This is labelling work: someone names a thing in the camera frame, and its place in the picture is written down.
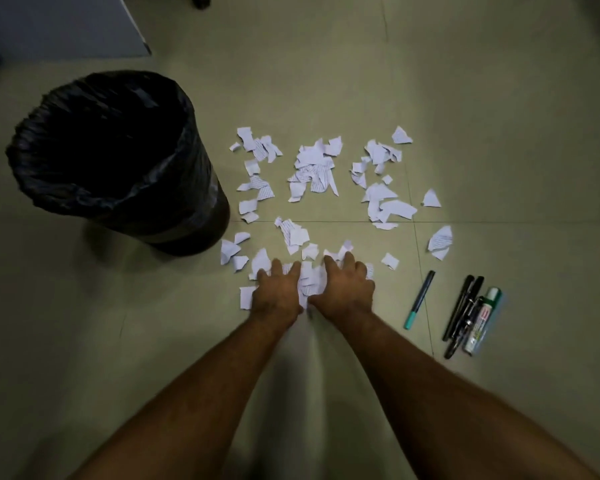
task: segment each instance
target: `person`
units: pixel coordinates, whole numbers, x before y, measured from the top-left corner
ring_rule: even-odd
[[[375,290],[351,253],[324,258],[328,282],[309,304],[343,334],[421,479],[599,479],[545,430],[449,372],[372,311]],[[124,424],[74,480],[214,479],[276,344],[303,309],[300,263],[258,272],[249,318]]]

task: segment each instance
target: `gray panel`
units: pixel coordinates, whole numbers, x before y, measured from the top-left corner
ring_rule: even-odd
[[[0,58],[148,55],[122,0],[0,0]]]

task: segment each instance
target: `blue pen with teal tip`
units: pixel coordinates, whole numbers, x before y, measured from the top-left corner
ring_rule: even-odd
[[[410,329],[411,325],[413,325],[414,320],[416,320],[416,315],[418,314],[418,310],[420,309],[420,306],[421,306],[422,302],[424,301],[424,295],[427,294],[429,285],[433,281],[433,277],[435,275],[436,275],[435,271],[430,271],[427,274],[427,277],[424,280],[424,283],[422,284],[422,288],[420,288],[420,292],[418,293],[416,301],[413,303],[413,306],[411,307],[411,311],[409,312],[407,321],[404,323],[405,329],[407,329],[407,330]]]

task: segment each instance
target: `trash can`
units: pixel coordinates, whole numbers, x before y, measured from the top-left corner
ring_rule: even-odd
[[[54,89],[6,154],[20,190],[168,254],[202,252],[229,224],[193,105],[153,72],[93,73]]]

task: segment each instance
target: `black caster wheel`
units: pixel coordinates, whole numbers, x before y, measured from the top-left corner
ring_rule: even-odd
[[[209,5],[211,5],[211,0],[191,0],[191,1],[193,1],[193,5],[199,10],[204,10],[205,8],[208,8]]]

